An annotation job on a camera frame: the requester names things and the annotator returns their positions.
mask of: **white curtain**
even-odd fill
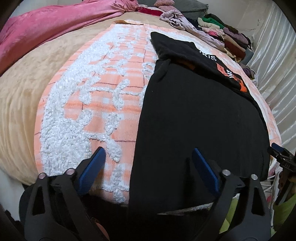
[[[296,33],[270,0],[265,20],[252,36],[255,53],[248,66],[258,74],[258,90],[269,105],[282,145],[296,148]]]

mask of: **silver bolt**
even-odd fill
[[[74,172],[75,172],[75,169],[73,169],[73,168],[69,168],[69,169],[66,171],[66,174],[67,174],[67,175],[72,175],[72,174],[74,174]]]
[[[255,174],[252,174],[252,175],[251,175],[251,178],[252,178],[253,180],[257,180],[257,179],[258,179],[257,175],[255,175]]]
[[[231,172],[228,171],[228,170],[226,170],[226,169],[224,169],[224,170],[222,171],[222,173],[223,173],[225,176],[229,176],[229,175],[231,174]]]
[[[45,178],[46,177],[46,173],[45,172],[42,172],[42,173],[40,173],[39,175],[38,175],[38,178],[39,179],[43,179],[43,178]]]

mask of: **pink blanket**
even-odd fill
[[[137,0],[84,0],[47,6],[10,18],[0,32],[0,76],[39,45],[65,33],[134,12]]]

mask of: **beige blanket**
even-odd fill
[[[26,54],[0,77],[0,168],[22,183],[37,177],[34,158],[34,127],[37,106],[47,84],[85,42],[119,19],[175,29],[159,17],[139,12],[125,13],[67,33]]]

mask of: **purple garment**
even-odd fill
[[[180,29],[180,30],[187,30],[192,35],[196,36],[197,38],[201,39],[202,41],[206,42],[208,45],[212,46],[213,48],[219,49],[223,52],[224,50],[224,43],[214,39],[210,35],[206,34],[203,31],[197,30],[178,10],[170,10],[168,12],[164,12],[160,18],[160,20],[165,21],[172,25],[173,27]]]
[[[230,36],[231,38],[235,38],[237,40],[239,40],[240,42],[244,43],[244,44],[248,44],[248,40],[241,34],[234,34],[233,32],[229,31],[228,28],[223,28],[223,31],[225,34],[227,34],[228,36]]]

